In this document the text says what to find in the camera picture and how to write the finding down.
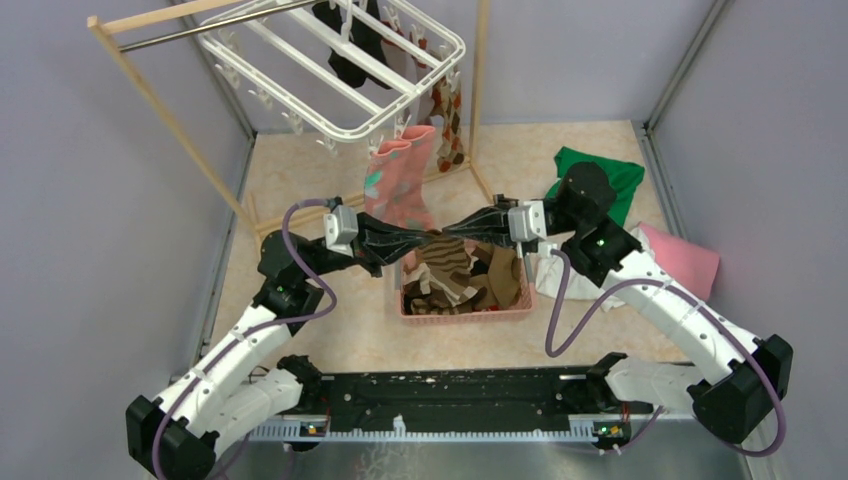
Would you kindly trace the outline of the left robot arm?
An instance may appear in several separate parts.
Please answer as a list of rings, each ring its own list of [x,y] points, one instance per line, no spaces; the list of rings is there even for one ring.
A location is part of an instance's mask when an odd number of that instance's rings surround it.
[[[361,267],[375,278],[433,233],[379,221],[339,206],[325,215],[324,234],[307,239],[281,228],[261,245],[264,282],[228,333],[154,399],[126,410],[130,456],[157,479],[205,479],[219,458],[272,416],[308,413],[319,404],[319,373],[307,361],[250,374],[288,342],[292,327],[337,305],[322,275]]]

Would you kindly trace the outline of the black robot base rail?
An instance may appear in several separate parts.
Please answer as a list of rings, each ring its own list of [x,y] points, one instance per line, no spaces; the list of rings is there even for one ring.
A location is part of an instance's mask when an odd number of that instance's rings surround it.
[[[589,366],[313,374],[300,403],[254,428],[253,442],[630,443],[656,402],[619,401]]]

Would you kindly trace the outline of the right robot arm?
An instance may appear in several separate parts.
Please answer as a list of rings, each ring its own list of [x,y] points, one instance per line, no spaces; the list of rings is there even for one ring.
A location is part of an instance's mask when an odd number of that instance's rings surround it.
[[[686,356],[683,365],[611,353],[586,385],[589,404],[612,412],[623,402],[685,413],[735,450],[768,417],[776,423],[761,456],[775,453],[788,428],[782,405],[793,350],[782,337],[760,337],[719,315],[675,280],[608,214],[616,194],[603,169],[572,165],[555,196],[519,201],[497,196],[458,223],[450,236],[562,259],[577,273],[638,311]]]

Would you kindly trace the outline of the brown striped sock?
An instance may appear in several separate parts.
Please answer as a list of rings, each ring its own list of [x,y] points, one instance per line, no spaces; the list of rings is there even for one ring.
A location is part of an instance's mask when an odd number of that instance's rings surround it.
[[[470,282],[471,259],[463,239],[439,235],[414,253],[414,261],[404,265],[405,279],[418,281],[423,293],[440,290],[451,305],[476,294]]]

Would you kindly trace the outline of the white plastic clip hanger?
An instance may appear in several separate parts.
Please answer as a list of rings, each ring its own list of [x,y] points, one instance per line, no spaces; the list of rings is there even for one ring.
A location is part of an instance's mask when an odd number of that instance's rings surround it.
[[[234,87],[247,82],[266,109],[281,107],[290,129],[311,127],[333,151],[392,126],[400,135],[423,97],[454,88],[465,41],[408,1],[249,1],[202,22],[198,40]],[[237,28],[257,37],[316,83],[357,108],[345,126],[244,53]]]

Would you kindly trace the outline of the pink sock with teal spots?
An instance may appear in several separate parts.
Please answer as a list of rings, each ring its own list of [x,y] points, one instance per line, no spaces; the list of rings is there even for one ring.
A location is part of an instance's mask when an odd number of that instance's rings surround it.
[[[422,195],[424,172],[433,150],[435,128],[415,125],[406,128],[400,139],[410,144],[409,153],[400,169],[400,178],[393,195],[396,224],[410,229],[429,230],[434,227]]]

